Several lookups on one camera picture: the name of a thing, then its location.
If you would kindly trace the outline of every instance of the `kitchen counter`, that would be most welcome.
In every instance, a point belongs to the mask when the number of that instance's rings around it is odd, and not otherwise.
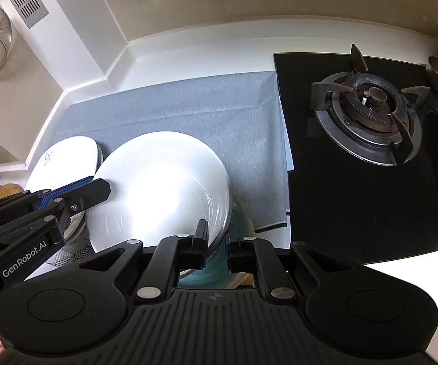
[[[355,43],[367,56],[424,64],[438,56],[438,40],[378,24],[322,17],[286,17],[185,28],[135,40],[105,81],[65,92],[45,122],[30,157],[21,168],[0,167],[2,184],[24,186],[28,171],[50,146],[56,122],[71,103],[137,87],[212,75],[274,71],[273,53],[349,53]],[[293,168],[285,136],[289,170]],[[289,243],[289,228],[259,233],[278,247]],[[438,306],[438,251],[369,267],[426,290]]]

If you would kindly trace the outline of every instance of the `gas burner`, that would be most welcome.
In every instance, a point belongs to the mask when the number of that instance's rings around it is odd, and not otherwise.
[[[368,73],[361,52],[353,44],[351,70],[312,84],[310,108],[325,132],[343,149],[381,166],[402,165],[413,159],[422,142],[415,112],[430,88],[399,91],[387,80]],[[418,95],[415,105],[404,93]]]

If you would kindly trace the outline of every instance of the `metal bolt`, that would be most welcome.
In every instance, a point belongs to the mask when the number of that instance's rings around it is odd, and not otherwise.
[[[291,299],[295,296],[295,291],[287,287],[277,287],[272,290],[271,294],[276,299]]]
[[[156,287],[143,287],[136,292],[141,299],[155,299],[161,295],[160,289]]]

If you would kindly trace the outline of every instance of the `stacked plate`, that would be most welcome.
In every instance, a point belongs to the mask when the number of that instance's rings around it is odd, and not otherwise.
[[[93,176],[102,160],[102,151],[91,138],[76,136],[62,140],[43,153],[31,172],[25,189],[31,192],[55,190]],[[86,224],[84,216],[82,212],[71,217],[64,232],[65,247],[50,257],[30,278],[92,253],[86,238],[77,240]]]
[[[177,132],[136,137],[116,149],[95,174],[111,186],[107,201],[87,210],[96,252],[129,239],[156,246],[193,234],[208,221],[208,256],[219,247],[232,212],[224,164],[206,144]]]

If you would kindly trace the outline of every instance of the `gray cloth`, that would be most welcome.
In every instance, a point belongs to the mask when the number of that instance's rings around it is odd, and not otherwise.
[[[224,163],[232,191],[255,229],[286,221],[288,182],[276,74],[221,75],[133,89],[73,104],[54,143],[88,136],[106,158],[126,141],[156,131],[205,142]]]

